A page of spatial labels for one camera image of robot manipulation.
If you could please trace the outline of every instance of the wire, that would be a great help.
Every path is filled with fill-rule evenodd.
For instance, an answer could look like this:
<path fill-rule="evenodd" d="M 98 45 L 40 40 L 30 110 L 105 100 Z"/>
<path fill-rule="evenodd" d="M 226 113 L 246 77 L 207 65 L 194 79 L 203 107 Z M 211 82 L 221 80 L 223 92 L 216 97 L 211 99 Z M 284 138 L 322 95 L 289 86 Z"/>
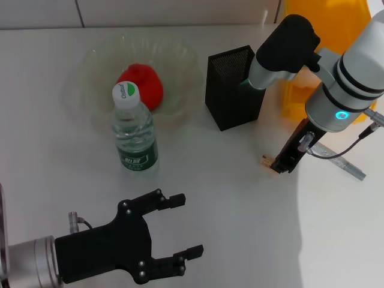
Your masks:
<path fill-rule="evenodd" d="M 316 157 L 316 158 L 319 158 L 319 159 L 325 159 L 325 160 L 330 160 L 330 159 L 334 159 L 334 158 L 337 158 L 337 157 L 340 157 L 340 156 L 343 156 L 345 153 L 349 152 L 353 147 L 356 146 L 357 143 L 359 143 L 361 141 L 361 139 L 359 138 L 358 140 L 354 141 L 352 145 L 350 145 L 346 150 L 344 150 L 342 153 L 339 153 L 339 154 L 336 154 L 336 155 L 332 155 L 332 156 L 320 156 L 320 155 L 317 155 L 317 154 L 311 154 L 313 157 Z"/>
<path fill-rule="evenodd" d="M 87 221 L 84 220 L 83 223 L 84 223 L 85 225 L 87 225 L 88 228 L 92 229 L 92 226 L 91 226 Z"/>

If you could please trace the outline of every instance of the water bottle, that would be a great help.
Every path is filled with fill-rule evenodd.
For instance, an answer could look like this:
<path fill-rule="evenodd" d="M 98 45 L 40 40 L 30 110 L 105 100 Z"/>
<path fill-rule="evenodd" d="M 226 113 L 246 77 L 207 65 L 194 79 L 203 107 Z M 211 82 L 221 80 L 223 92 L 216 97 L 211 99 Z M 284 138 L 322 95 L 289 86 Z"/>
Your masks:
<path fill-rule="evenodd" d="M 112 130 L 121 163 L 143 171 L 156 163 L 158 152 L 152 114 L 141 102 L 137 85 L 123 81 L 113 87 L 115 114 Z"/>

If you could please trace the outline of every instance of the red fruit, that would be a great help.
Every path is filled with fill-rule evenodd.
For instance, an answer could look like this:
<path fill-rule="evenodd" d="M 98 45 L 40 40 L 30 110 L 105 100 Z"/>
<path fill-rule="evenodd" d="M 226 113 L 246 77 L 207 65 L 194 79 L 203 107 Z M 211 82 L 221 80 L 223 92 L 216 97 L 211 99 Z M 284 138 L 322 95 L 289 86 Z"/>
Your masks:
<path fill-rule="evenodd" d="M 163 85 L 155 70 L 148 65 L 133 64 L 119 77 L 118 81 L 131 81 L 139 87 L 140 99 L 150 110 L 155 110 L 163 99 Z"/>

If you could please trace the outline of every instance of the pen holder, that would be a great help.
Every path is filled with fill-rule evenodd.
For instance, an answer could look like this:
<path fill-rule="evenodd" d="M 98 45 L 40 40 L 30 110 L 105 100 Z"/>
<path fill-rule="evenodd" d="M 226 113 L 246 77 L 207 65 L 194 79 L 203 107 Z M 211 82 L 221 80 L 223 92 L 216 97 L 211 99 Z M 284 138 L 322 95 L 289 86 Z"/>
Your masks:
<path fill-rule="evenodd" d="M 249 45 L 208 57 L 205 104 L 220 131 L 259 117 L 265 90 L 242 84 L 253 58 Z"/>

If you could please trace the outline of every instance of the bottle cap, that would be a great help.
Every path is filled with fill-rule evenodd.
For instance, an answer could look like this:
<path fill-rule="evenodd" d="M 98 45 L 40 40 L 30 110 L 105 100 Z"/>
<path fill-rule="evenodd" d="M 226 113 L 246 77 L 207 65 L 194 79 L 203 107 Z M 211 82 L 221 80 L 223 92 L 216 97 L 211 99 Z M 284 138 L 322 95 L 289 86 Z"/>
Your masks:
<path fill-rule="evenodd" d="M 140 103 L 140 93 L 133 82 L 119 82 L 112 89 L 112 97 L 117 108 L 130 109 Z"/>

